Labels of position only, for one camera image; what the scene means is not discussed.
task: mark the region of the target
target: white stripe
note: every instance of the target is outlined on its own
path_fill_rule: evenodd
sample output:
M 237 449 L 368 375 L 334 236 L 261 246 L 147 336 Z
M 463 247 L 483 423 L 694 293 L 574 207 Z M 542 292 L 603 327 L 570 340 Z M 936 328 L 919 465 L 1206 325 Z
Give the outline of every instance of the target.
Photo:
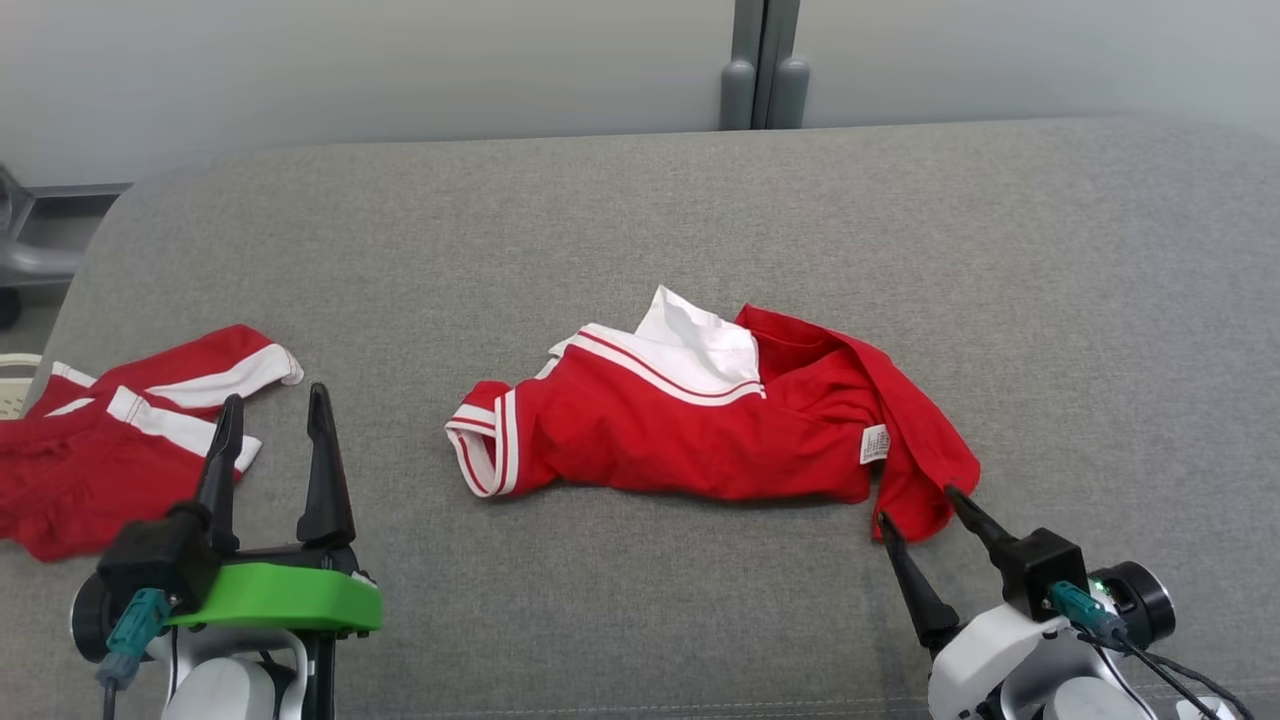
M 548 360 L 545 365 L 543 365 L 541 370 L 538 370 L 538 374 L 534 375 L 535 380 L 544 379 L 547 375 L 552 374 L 552 370 L 554 370 L 556 365 L 559 364 L 561 357 L 564 356 L 564 348 L 568 347 L 568 341 L 571 340 L 573 338 L 562 340 L 556 345 L 553 345 L 552 348 L 547 351 L 550 352 L 552 359 Z
M 275 380 L 287 386 L 298 384 L 302 382 L 302 368 L 288 350 L 271 343 L 224 373 L 148 387 L 146 391 L 172 400 L 179 407 L 218 407 L 232 393 L 248 397 Z
M 662 375 L 658 375 L 657 373 L 654 373 L 649 368 L 641 365 L 640 363 L 636 363 L 630 356 L 627 356 L 627 355 L 625 355 L 622 352 L 618 352 L 617 350 L 613 350 L 612 347 L 609 347 L 607 345 L 600 345 L 599 342 L 595 342 L 591 338 L 582 337 L 580 334 L 579 336 L 573 336 L 573 338 L 570 340 L 570 345 L 572 345 L 573 347 L 580 347 L 580 348 L 590 352 L 591 355 L 598 355 L 599 357 L 603 357 L 603 359 L 608 360 L 609 363 L 613 363 L 614 365 L 620 365 L 620 366 L 630 370 L 635 375 L 637 375 L 640 379 L 643 379 L 646 383 L 652 384 L 653 387 L 660 389 L 662 392 L 666 392 L 667 395 L 669 395 L 669 396 L 672 396 L 672 397 L 675 397 L 677 400 L 682 400 L 682 401 L 685 401 L 685 402 L 687 402 L 690 405 L 703 405 L 703 406 L 707 406 L 707 407 L 718 407 L 718 406 L 722 406 L 722 405 L 728 405 L 730 402 L 733 402 L 735 400 L 739 400 L 740 397 L 746 397 L 749 395 L 755 395 L 755 396 L 760 396 L 760 397 L 764 396 L 764 386 L 760 384 L 759 382 L 748 382 L 748 383 L 744 383 L 741 387 L 739 387 L 733 392 L 731 392 L 728 395 L 718 396 L 718 397 L 703 397 L 700 395 L 692 395 L 692 393 L 690 393 L 690 392 L 680 388 L 678 386 L 676 386 L 675 383 L 672 383 L 667 378 L 663 378 Z
M 453 443 L 453 450 L 458 455 L 458 468 L 462 470 L 462 479 L 467 482 L 467 487 L 476 497 L 489 497 L 493 495 L 493 489 L 498 486 L 494 484 L 493 478 L 493 461 L 489 460 L 489 451 L 484 447 L 484 441 L 480 439 L 477 433 L 471 430 L 456 430 L 448 429 L 444 433 L 448 436 L 449 442 Z M 466 454 L 462 451 L 462 445 L 466 443 Z M 479 475 L 479 480 L 485 484 L 486 488 L 483 489 L 476 484 L 475 479 L 471 477 L 471 470 L 467 469 L 467 456 L 471 457 L 471 469 Z
M 516 479 L 520 477 L 520 436 L 518 427 L 516 425 L 516 388 L 511 388 L 511 392 L 506 395 L 507 402 L 504 404 L 506 413 L 503 421 L 507 428 L 507 461 L 503 465 L 506 477 L 503 478 L 502 492 L 498 495 L 507 495 L 508 492 L 516 489 Z
M 475 405 L 463 405 L 462 407 L 458 407 L 458 411 L 454 413 L 453 416 L 489 423 L 490 425 L 498 421 L 498 416 L 493 414 L 493 410 L 485 410 L 484 407 L 476 407 Z
M 65 414 L 70 413 L 72 410 L 79 410 L 81 407 L 84 407 L 86 405 L 88 405 L 91 402 L 93 402 L 92 397 L 82 397 L 79 400 L 73 400 L 73 401 L 68 402 L 67 405 L 63 405 L 58 410 L 54 410 L 52 413 L 50 413 L 50 414 L 47 414 L 45 416 L 46 418 L 52 418 L 54 415 L 65 415 Z
M 214 442 L 215 424 L 182 413 L 152 407 L 123 386 L 116 388 L 106 411 L 116 420 L 128 423 L 148 436 L 163 437 L 198 457 L 204 457 Z M 236 459 L 236 469 L 243 473 L 261 448 L 262 441 L 244 436 L 239 457 Z
M 497 492 L 498 486 L 502 484 L 504 473 L 507 471 L 507 443 L 502 439 L 502 427 L 507 421 L 507 414 L 503 411 L 506 395 L 499 395 L 498 400 L 494 401 L 494 414 L 498 415 L 498 424 L 494 427 L 493 434 L 493 477 L 494 486 L 489 489 L 490 493 Z
M 444 423 L 444 429 L 476 433 L 490 438 L 494 437 L 494 434 L 497 434 L 497 430 L 489 428 L 481 428 L 479 425 L 472 425 L 471 423 L 460 423 L 456 420 L 449 420 L 448 423 Z
M 54 361 L 52 373 L 55 375 L 67 378 L 68 380 L 81 387 L 88 387 L 97 382 L 97 378 L 95 378 L 93 375 L 86 375 L 84 373 L 77 370 L 76 368 L 72 368 L 70 365 L 64 365 L 63 363 L 58 363 L 56 360 Z

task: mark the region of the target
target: green 3d-printed part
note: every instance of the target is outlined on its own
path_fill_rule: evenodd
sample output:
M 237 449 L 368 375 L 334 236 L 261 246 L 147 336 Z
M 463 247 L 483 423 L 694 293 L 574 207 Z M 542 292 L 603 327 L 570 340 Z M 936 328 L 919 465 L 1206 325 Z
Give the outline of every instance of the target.
M 291 630 L 376 630 L 383 626 L 378 588 L 334 570 L 268 562 L 223 565 L 198 612 L 170 625 L 237 625 Z

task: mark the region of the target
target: gray fabric surface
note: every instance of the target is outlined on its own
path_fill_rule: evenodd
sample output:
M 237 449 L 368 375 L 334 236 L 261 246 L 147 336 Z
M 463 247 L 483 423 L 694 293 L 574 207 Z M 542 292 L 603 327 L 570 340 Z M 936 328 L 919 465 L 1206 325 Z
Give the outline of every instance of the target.
M 1174 593 L 1166 655 L 1280 712 L 1280 147 L 1149 119 L 301 149 L 140 183 L 47 348 L 97 373 L 244 322 L 337 409 L 387 628 L 342 643 L 348 717 L 924 719 L 869 505 L 557 487 L 471 496 L 442 423 L 666 283 L 868 340 L 983 461 L 979 501 Z M 307 393 L 247 406 L 250 547 L 292 539 Z M 916 557 L 1000 601 L 952 524 Z M 8 717 L 93 717 L 63 609 L 92 559 L 0 544 Z M 1132 679 L 1166 711 L 1170 691 Z M 146 667 L 122 716 L 154 715 Z

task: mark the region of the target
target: black mount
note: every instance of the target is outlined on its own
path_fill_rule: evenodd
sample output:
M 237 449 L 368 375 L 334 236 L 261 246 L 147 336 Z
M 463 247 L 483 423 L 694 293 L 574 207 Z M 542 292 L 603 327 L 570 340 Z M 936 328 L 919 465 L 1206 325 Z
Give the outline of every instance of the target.
M 946 492 L 956 509 L 956 516 L 970 533 L 978 536 L 987 548 L 991 564 L 1000 570 L 1005 602 L 1023 615 L 1037 623 L 1056 618 L 1057 612 L 1046 605 L 1050 588 L 1060 580 L 1080 589 L 1089 587 L 1080 546 L 1044 528 L 1037 528 L 1025 538 L 1016 539 L 983 512 L 977 502 L 960 492 L 960 488 L 948 486 Z
M 1005 602 L 1023 615 L 1037 623 L 1055 618 L 1057 612 L 1046 607 L 1044 601 L 1048 598 L 1050 588 L 1059 580 L 1068 580 L 1079 588 L 1088 587 L 1084 555 L 1079 546 L 1044 528 L 1018 539 L 955 486 L 948 486 L 946 493 L 960 523 L 978 536 L 987 548 L 991 564 L 1000 570 L 1004 580 L 1001 594 Z M 920 641 L 920 646 L 928 648 L 931 657 L 937 657 L 938 652 L 960 634 L 960 616 L 938 597 L 933 585 L 920 573 L 888 514 L 881 512 L 878 520 L 884 550 L 888 552 L 893 574 L 897 575 L 897 585 L 902 591 L 902 600 L 915 626 L 915 637 Z
M 160 520 L 127 524 L 81 593 L 88 589 L 102 596 L 109 614 L 119 614 L 137 591 L 159 588 L 169 596 L 174 614 L 186 614 L 200 610 L 223 565 L 273 562 L 364 574 L 351 548 L 356 523 L 333 407 L 329 391 L 320 383 L 311 386 L 307 434 L 312 443 L 311 477 L 306 510 L 298 519 L 300 544 L 239 548 L 232 520 L 236 459 L 244 441 L 244 401 L 232 395 L 218 415 L 195 497 L 174 503 Z
M 888 512 L 881 512 L 879 524 L 884 550 L 893 565 L 893 574 L 897 575 L 897 587 L 902 591 L 906 611 L 911 615 L 911 625 L 915 626 L 915 637 L 922 647 L 928 648 L 929 657 L 934 659 L 960 634 L 960 615 L 955 607 L 942 602 L 933 585 L 924 578 L 924 573 L 920 573 L 919 566 L 906 552 L 906 541 L 897 532 L 897 525 L 890 519 Z

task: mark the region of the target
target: care label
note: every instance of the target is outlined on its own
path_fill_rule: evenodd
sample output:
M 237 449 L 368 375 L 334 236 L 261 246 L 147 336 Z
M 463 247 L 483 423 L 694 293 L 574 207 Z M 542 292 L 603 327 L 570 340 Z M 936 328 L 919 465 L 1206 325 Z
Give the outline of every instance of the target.
M 872 425 L 863 430 L 861 465 L 888 457 L 888 427 Z

